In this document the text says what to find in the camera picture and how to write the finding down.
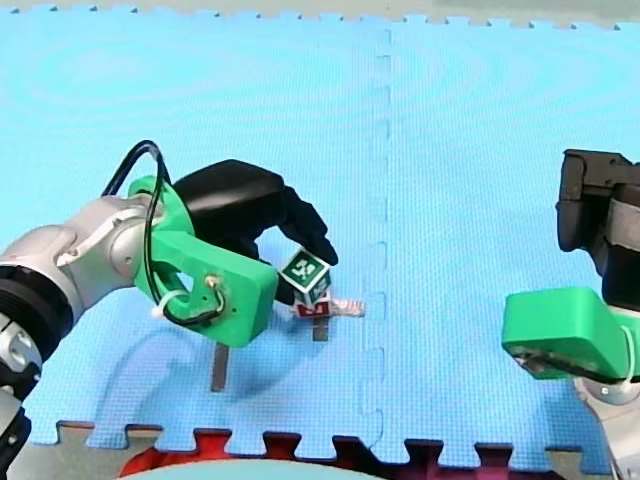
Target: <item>red object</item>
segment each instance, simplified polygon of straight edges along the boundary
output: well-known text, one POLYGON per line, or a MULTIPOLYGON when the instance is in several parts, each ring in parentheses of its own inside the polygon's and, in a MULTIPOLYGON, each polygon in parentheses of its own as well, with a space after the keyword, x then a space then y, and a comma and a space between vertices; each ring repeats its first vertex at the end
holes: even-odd
POLYGON ((329 302, 317 302, 313 304, 313 307, 307 307, 298 303, 296 305, 298 316, 301 318, 316 318, 316 317, 328 317, 330 315, 329 302))
MULTIPOLYGON (((196 434, 198 451, 195 453, 161 453, 151 448, 129 461, 122 469, 121 477, 169 465, 236 458, 224 452, 229 437, 229 433, 196 434)), ((296 435, 265 435, 267 454, 263 458, 293 461, 299 441, 300 437, 296 435)), ((506 448, 477 447, 482 466, 475 470, 457 470, 438 465, 438 457, 442 449, 439 444, 407 442, 410 461, 404 465, 388 465, 379 462, 356 439, 336 437, 334 445, 337 452, 335 461, 314 463, 389 480, 558 480, 560 478, 553 473, 510 472, 507 465, 511 452, 506 448)))

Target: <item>gray floor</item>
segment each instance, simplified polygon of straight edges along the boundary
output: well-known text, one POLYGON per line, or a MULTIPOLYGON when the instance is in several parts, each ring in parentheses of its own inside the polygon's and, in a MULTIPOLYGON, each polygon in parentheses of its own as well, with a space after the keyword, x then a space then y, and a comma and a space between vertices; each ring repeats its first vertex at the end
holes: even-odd
MULTIPOLYGON (((29 0, 0 0, 0 5, 28 9, 38 2, 29 0)), ((60 0, 60 8, 90 1, 60 0)), ((434 22, 441 22, 449 15, 471 17, 474 23, 485 23, 490 17, 506 17, 516 25, 526 25, 530 20, 552 20, 559 26, 575 21, 589 21, 602 26, 613 26, 617 21, 640 22, 638 0, 121 0, 97 1, 98 8, 108 8, 116 3, 136 4, 141 10, 156 6, 172 7, 179 11, 198 8, 232 14, 238 10, 259 11, 264 16, 275 15, 282 10, 294 10, 305 16, 322 12, 339 12, 347 19, 361 15, 386 16, 399 20, 406 13, 429 15, 434 22)))
MULTIPOLYGON (((0 6, 28 10, 38 2, 28 0, 0 0, 0 6)), ((87 1, 62 0, 59 8, 87 1)), ((603 27, 613 27, 616 22, 640 22, 639 0, 128 0, 120 2, 95 2, 98 8, 108 8, 114 3, 135 3, 145 11, 156 6, 171 7, 179 11, 212 9, 223 15, 238 10, 252 10, 263 16, 276 15, 282 10, 293 10, 304 16, 316 16, 323 12, 339 12, 345 19, 362 15, 378 15, 400 20, 407 13, 421 13, 430 21, 442 22, 447 16, 467 16, 472 23, 483 24, 488 18, 510 18, 516 26, 525 26, 530 20, 551 20, 567 27, 572 22, 586 21, 603 27)), ((131 436, 127 451, 96 451, 84 446, 88 433, 85 430, 61 429, 62 442, 54 447, 28 446, 9 472, 9 480, 82 479, 104 480, 115 478, 122 464, 136 453, 150 447, 153 438, 131 436)), ((555 453, 554 469, 568 480, 584 478, 578 470, 579 454, 555 453)))

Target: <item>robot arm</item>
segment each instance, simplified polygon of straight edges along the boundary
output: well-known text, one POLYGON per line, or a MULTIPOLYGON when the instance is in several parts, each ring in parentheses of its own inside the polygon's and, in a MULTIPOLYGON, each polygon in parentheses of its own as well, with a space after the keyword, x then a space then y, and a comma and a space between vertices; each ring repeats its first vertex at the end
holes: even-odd
POLYGON ((27 441, 22 402, 43 363, 109 293, 135 286, 173 323, 231 347, 266 328, 274 300, 293 304, 293 287, 260 260, 255 244, 274 226, 337 264, 326 225, 280 176, 227 160, 171 184, 159 150, 144 141, 101 197, 63 225, 12 243, 0 254, 0 477, 27 441), (158 162, 158 175, 118 196, 144 153, 158 162))
POLYGON ((612 468, 640 475, 640 165, 567 150, 557 204, 561 250, 589 253, 602 299, 588 288, 507 298, 503 346, 539 379, 573 378, 600 422, 612 468))

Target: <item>foam mat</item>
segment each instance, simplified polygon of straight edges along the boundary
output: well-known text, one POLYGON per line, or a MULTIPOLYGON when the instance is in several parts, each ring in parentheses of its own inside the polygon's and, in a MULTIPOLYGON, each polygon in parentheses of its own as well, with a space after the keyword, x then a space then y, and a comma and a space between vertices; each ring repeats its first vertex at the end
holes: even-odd
MULTIPOLYGON (((96 10, 0 13, 0 243, 64 221, 151 138, 174 178, 225 158, 282 174, 329 225, 336 296, 368 313, 319 344, 277 308, 210 393, 213 345, 114 293, 46 365, 32 441, 81 422, 90 445, 123 448, 127 426, 151 425, 158 448, 188 451, 194 430, 227 429, 230 453, 261 454, 276 431, 305 458, 353 436, 384 462, 428 440, 447 466, 501 444, 515 469, 549 469, 553 448, 607 471, 570 385, 530 379, 500 328, 509 293, 597 288, 585 255, 558 251, 553 207, 565 148, 640 158, 636 25, 96 10)), ((274 264, 294 248, 277 232, 260 246, 274 264)))

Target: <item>green gripper mount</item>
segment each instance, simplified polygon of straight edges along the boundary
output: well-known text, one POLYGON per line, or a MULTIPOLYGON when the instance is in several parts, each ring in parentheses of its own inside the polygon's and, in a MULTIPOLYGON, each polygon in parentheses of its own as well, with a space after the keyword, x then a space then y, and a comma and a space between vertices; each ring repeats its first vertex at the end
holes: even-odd
MULTIPOLYGON (((613 384, 629 373, 629 328, 636 358, 637 324, 613 312, 589 288, 571 287, 507 297, 502 346, 538 379, 584 376, 613 384)), ((636 362, 635 375, 640 375, 636 362)))
MULTIPOLYGON (((129 189, 129 196, 152 192, 155 181, 152 176, 136 180, 129 189)), ((270 265, 196 238, 189 212, 170 186, 165 185, 159 208, 162 217, 153 226, 151 246, 160 295, 174 290, 189 292, 189 295, 175 297, 169 302, 171 312, 179 318, 211 311, 219 307, 219 302, 207 279, 215 277, 219 281, 216 288, 225 300, 222 314, 209 325, 186 328, 229 347, 246 346, 267 327, 278 272, 270 265), (191 288, 180 280, 180 273, 193 279, 191 288)), ((142 265, 134 284, 153 298, 142 265)))

